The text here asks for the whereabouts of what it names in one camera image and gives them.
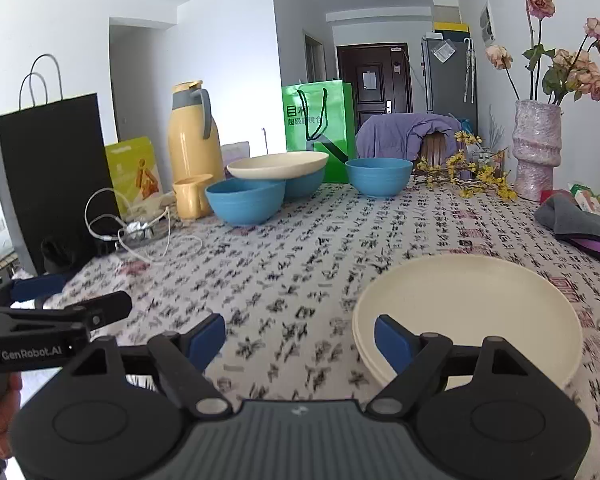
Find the person's left hand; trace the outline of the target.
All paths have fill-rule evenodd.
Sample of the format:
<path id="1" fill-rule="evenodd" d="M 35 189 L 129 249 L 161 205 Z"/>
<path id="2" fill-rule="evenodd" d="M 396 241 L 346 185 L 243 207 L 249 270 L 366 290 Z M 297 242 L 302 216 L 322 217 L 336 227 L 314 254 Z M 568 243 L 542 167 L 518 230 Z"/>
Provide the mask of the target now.
<path id="1" fill-rule="evenodd" d="M 8 388 L 0 401 L 0 460 L 12 457 L 12 447 L 9 443 L 8 430 L 20 409 L 22 377 L 20 373 L 11 374 Z"/>

